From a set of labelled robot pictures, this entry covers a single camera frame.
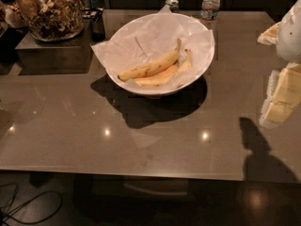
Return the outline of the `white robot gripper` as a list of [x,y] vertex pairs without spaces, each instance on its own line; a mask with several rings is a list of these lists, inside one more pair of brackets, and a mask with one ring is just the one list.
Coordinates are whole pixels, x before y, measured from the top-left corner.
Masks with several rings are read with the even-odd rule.
[[301,103],[301,0],[297,0],[280,23],[262,32],[258,42],[277,45],[277,54],[290,63],[281,71],[272,70],[259,123],[272,129],[280,126]]

